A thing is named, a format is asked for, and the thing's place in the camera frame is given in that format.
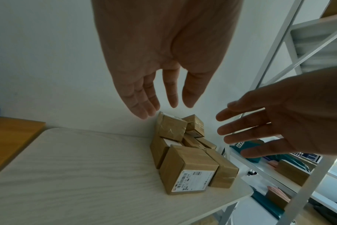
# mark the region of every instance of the brown cardboard box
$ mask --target brown cardboard box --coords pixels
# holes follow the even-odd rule
[[[154,158],[154,164],[157,169],[160,169],[162,162],[167,154],[171,145],[182,146],[175,140],[162,138],[159,135],[155,135],[150,145],[150,150]]]
[[[160,112],[157,117],[155,132],[160,137],[182,141],[186,127],[187,121]]]
[[[204,147],[206,148],[211,148],[211,149],[216,149],[217,146],[210,141],[208,141],[205,138],[196,138],[197,141],[199,141]]]
[[[190,115],[182,119],[188,122],[186,133],[194,138],[204,137],[204,124],[196,115]]]
[[[283,210],[290,202],[290,199],[286,196],[286,194],[284,194],[281,190],[272,187],[268,187],[265,197]]]
[[[171,145],[160,177],[169,195],[204,192],[217,168],[202,149]]]
[[[182,143],[186,147],[191,147],[191,148],[204,148],[204,146],[197,141],[194,137],[191,135],[184,133]]]
[[[230,188],[238,175],[239,168],[213,149],[206,149],[206,153],[219,164],[209,186],[214,188]]]
[[[310,175],[286,160],[280,160],[275,170],[300,186],[303,186]]]

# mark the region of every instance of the table surface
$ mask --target table surface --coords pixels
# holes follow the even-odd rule
[[[0,169],[44,129],[44,122],[0,117]]]
[[[167,195],[147,138],[44,131],[0,172],[0,224],[190,224],[252,195],[230,189]]]
[[[297,193],[301,186],[294,183],[287,177],[283,176],[282,174],[276,172],[274,168],[267,163],[267,160],[262,158],[259,163],[251,163],[244,157],[242,157],[237,151],[235,151],[233,148],[230,148],[230,155],[245,164],[250,169],[256,171],[260,176],[262,176],[264,179],[268,180],[281,190],[285,191],[286,193],[293,195],[295,192]],[[337,204],[333,202],[332,200],[322,196],[318,192],[314,191],[312,196],[314,200],[317,202],[323,204],[325,207],[331,209],[332,211],[337,213]]]

